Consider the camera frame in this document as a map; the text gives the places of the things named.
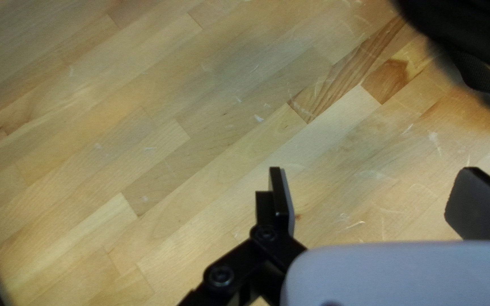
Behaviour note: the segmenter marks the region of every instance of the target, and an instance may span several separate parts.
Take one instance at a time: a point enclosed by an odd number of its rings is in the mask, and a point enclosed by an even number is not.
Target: screw
[[[277,232],[273,226],[259,226],[256,230],[256,238],[260,240],[273,241],[277,238]]]
[[[214,267],[209,273],[209,282],[215,287],[228,286],[234,279],[234,271],[228,266]]]

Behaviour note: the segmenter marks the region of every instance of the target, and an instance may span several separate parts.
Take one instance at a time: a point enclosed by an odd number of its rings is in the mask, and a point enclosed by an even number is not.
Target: black metal bracket
[[[210,265],[180,306],[247,306],[262,296],[278,306],[282,282],[306,248],[294,235],[294,210],[285,171],[269,169],[269,191],[256,192],[256,225],[249,239]]]

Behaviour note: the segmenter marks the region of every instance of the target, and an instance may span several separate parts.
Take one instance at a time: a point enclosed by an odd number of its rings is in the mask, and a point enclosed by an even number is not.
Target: wooden floor
[[[0,291],[174,305],[275,165],[307,247],[458,239],[490,173],[461,82],[390,0],[0,0]]]

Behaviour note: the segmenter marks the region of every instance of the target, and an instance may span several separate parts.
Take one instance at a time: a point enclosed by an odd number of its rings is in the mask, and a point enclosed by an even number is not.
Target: gray plastic cover
[[[281,306],[490,306],[490,241],[364,243],[292,263]]]

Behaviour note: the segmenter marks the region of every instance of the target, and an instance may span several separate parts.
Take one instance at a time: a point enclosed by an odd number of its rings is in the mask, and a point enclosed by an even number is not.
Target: black bag
[[[398,2],[411,24],[445,47],[466,85],[490,94],[490,0]]]

